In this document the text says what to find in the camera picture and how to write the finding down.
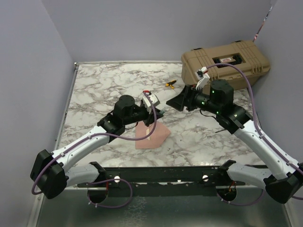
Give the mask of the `pink envelope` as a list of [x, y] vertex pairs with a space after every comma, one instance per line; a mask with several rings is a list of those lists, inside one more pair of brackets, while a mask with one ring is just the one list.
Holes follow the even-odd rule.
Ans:
[[[141, 138], [148, 135], [153, 128], [153, 124], [149, 127], [140, 122], [135, 128], [135, 137]], [[157, 122], [153, 134], [143, 140], [135, 142], [135, 149], [154, 149], [159, 148], [165, 139], [170, 135], [170, 130], [161, 122]]]

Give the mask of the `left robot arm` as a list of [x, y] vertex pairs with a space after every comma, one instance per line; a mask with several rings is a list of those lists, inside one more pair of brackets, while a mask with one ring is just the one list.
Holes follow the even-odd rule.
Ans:
[[159, 103], [158, 97], [148, 91], [143, 92], [140, 105], [135, 104], [132, 96], [123, 95], [115, 103], [114, 109], [88, 133], [63, 148], [52, 152], [45, 149], [40, 151], [30, 173], [34, 182], [31, 193], [42, 193], [52, 199], [69, 186], [82, 183], [101, 186], [105, 179], [104, 168], [97, 163], [77, 167], [76, 163], [116, 138], [132, 140], [122, 136], [129, 124], [143, 122], [145, 126], [153, 126], [148, 135], [135, 138], [135, 141], [151, 136], [156, 129], [157, 120], [163, 117], [156, 108]]

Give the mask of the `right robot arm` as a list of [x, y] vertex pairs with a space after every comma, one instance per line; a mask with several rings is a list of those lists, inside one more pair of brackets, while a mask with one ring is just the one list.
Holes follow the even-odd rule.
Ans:
[[274, 142], [258, 132], [253, 117], [233, 102], [234, 89], [224, 79], [211, 82], [210, 94], [193, 86], [185, 86], [181, 93], [166, 104], [178, 111], [200, 109], [215, 114], [216, 121], [230, 134], [243, 141], [265, 163], [266, 168], [245, 166], [229, 160], [218, 169], [218, 181], [228, 185], [244, 182], [263, 189], [275, 201], [285, 204], [303, 185], [303, 165], [283, 152], [274, 152]]

